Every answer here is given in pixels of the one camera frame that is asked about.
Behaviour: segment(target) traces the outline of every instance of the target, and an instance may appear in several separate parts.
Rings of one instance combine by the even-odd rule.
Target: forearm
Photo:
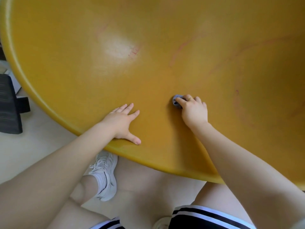
[[[1,185],[0,227],[29,228],[36,221],[37,228],[45,228],[112,138],[109,127],[99,123]]]
[[[209,123],[193,132],[258,228],[288,228],[305,217],[305,194],[277,170]]]

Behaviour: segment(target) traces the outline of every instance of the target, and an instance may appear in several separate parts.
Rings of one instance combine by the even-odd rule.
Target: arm
[[[0,185],[0,228],[46,228],[93,158],[113,139],[141,141],[128,128],[139,111],[123,105],[66,146]]]
[[[204,145],[218,173],[257,228],[290,228],[305,218],[305,194],[266,162],[235,144],[208,123],[199,97],[176,101],[182,118]]]

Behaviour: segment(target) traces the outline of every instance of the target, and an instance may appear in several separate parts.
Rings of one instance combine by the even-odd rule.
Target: striped shorts
[[[119,218],[90,229],[124,229]],[[168,229],[255,229],[254,225],[226,213],[196,205],[176,207]]]

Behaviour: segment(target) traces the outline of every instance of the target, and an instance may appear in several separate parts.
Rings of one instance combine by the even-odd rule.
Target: yellow surface
[[[133,102],[141,146],[107,149],[221,182],[171,104],[209,121],[305,189],[305,0],[1,0],[7,59],[30,96],[79,135]]]

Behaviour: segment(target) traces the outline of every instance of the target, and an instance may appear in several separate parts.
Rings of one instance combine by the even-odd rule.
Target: beige floor
[[[0,183],[11,179],[33,163],[75,138],[45,114],[33,101],[31,112],[22,114],[24,132],[20,135],[0,133]],[[101,202],[92,199],[85,208],[109,218],[121,217],[127,229],[149,229],[173,208],[190,204],[203,181],[162,173],[125,158],[116,168],[116,196]]]

